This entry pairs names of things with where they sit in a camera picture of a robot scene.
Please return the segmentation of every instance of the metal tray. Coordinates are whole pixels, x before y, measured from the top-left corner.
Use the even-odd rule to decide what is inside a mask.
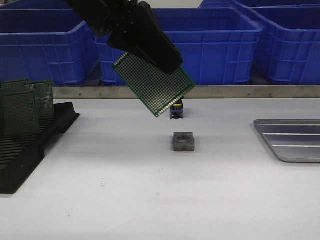
[[[320,163],[320,120],[254,121],[276,157],[287,163]]]

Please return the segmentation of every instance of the black pcb rack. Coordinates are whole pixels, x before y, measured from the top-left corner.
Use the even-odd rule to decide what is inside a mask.
[[[45,157],[44,145],[79,117],[72,102],[54,105],[54,118],[39,121],[39,133],[0,134],[0,194],[14,194]]]

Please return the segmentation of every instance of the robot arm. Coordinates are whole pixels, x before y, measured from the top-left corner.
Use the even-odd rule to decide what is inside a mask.
[[[179,50],[165,35],[149,4],[138,0],[64,0],[93,32],[110,35],[108,44],[134,54],[167,74],[183,63]]]

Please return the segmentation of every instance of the perforated prototype board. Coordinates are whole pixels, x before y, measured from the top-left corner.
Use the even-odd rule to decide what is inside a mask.
[[[155,117],[196,86],[181,67],[169,75],[127,52],[112,67]]]
[[[5,93],[4,118],[9,135],[36,134],[39,132],[38,114],[33,91]]]
[[[26,89],[28,79],[5,81],[3,87],[8,93],[23,92]]]
[[[39,118],[54,117],[54,97],[52,80],[31,81],[25,84],[25,89],[34,91],[35,104]]]

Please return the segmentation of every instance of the blue storage bin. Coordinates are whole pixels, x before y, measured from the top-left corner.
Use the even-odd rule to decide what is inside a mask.
[[[182,67],[197,85],[247,85],[261,29],[230,8],[155,9],[166,35],[180,50]],[[125,83],[111,68],[122,51],[112,49],[107,37],[96,38],[103,83]]]
[[[0,82],[78,86],[99,62],[91,29],[73,10],[0,10],[0,53]]]
[[[203,0],[200,8],[212,9],[212,8],[229,8],[231,0]]]
[[[320,7],[254,8],[264,31],[254,64],[276,85],[320,84]]]
[[[71,9],[63,0],[18,0],[0,6],[0,10]]]
[[[250,8],[260,7],[319,7],[320,0],[232,0],[234,7],[248,17]]]

